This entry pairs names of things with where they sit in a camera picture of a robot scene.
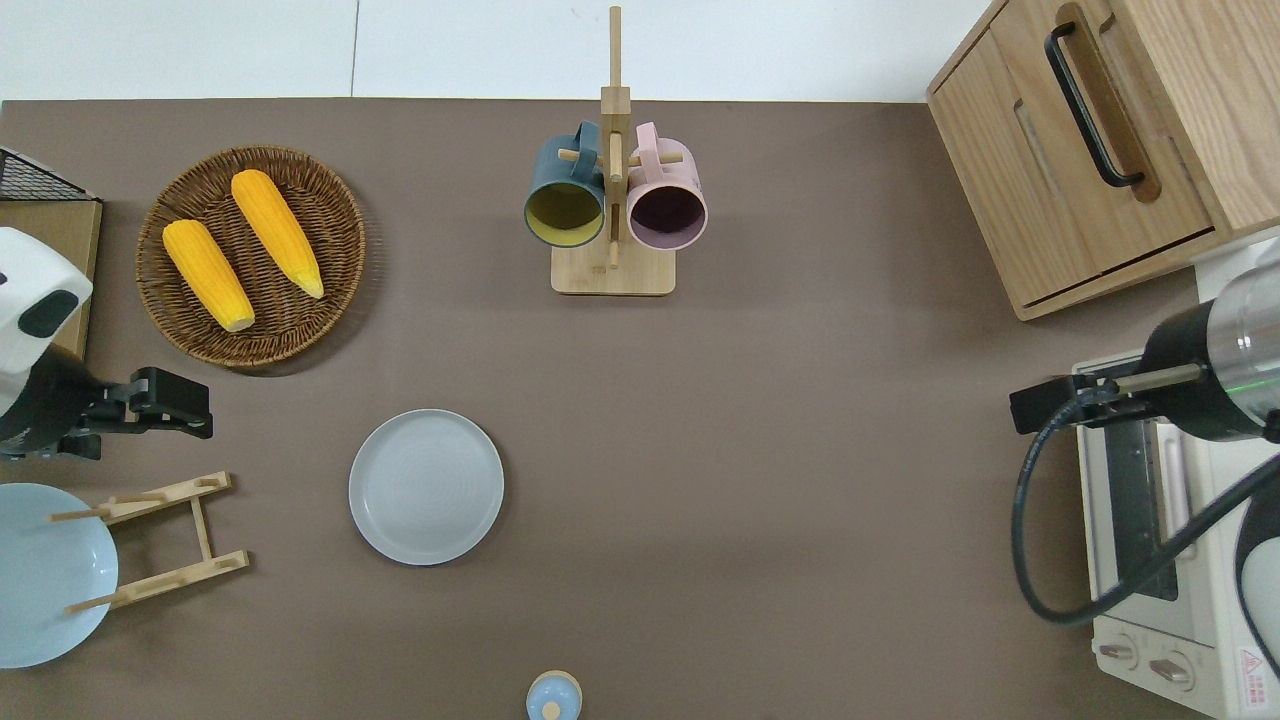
wire basket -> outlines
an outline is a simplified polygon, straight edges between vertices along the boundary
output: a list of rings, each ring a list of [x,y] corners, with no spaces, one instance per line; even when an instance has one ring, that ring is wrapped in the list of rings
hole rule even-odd
[[[232,197],[232,177],[265,172],[302,227],[320,265],[325,296],[314,299],[275,265]],[[166,224],[209,228],[253,306],[253,324],[228,333],[205,310],[164,250]],[[365,222],[337,173],[287,147],[233,147],[189,168],[160,193],[138,237],[137,284],[160,332],[183,352],[229,369],[264,368],[293,357],[346,313],[365,268]]]
[[[97,196],[64,181],[31,158],[0,147],[0,200],[97,200]]]

mug handle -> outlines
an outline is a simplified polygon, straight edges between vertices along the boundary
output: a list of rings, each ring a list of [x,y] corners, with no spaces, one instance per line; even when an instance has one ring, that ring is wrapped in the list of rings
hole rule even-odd
[[[590,182],[595,174],[595,160],[600,156],[600,126],[582,120],[577,126],[573,143],[577,145],[577,160],[573,160],[570,177],[579,182]]]
[[[658,127],[653,123],[636,126],[636,149],[644,182],[662,182],[662,161],[658,160]]]

wooden mug tree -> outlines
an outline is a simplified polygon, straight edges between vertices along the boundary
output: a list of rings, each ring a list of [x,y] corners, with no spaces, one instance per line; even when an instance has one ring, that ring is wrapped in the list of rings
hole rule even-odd
[[[563,295],[669,295],[676,252],[636,242],[626,227],[631,158],[631,88],[622,85],[622,8],[609,8],[609,85],[600,88],[600,158],[604,165],[604,228],[581,247],[552,249],[552,287]],[[561,159],[577,152],[561,150]],[[680,155],[663,155],[678,163]]]

yellow corn cob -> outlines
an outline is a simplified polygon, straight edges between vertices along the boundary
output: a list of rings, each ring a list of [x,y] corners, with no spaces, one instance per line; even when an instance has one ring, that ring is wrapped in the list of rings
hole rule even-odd
[[[232,177],[232,197],[284,277],[311,297],[324,297],[315,252],[275,182],[262,170],[241,170]]]
[[[227,256],[197,220],[175,220],[164,228],[164,250],[200,304],[227,332],[253,324],[253,306]]]

warning label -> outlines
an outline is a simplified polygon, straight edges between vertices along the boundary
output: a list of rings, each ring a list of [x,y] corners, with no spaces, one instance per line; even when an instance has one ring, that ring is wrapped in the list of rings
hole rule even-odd
[[[1239,660],[1242,705],[1245,710],[1263,710],[1268,707],[1267,666],[1262,661],[1262,651],[1256,647],[1242,647]]]

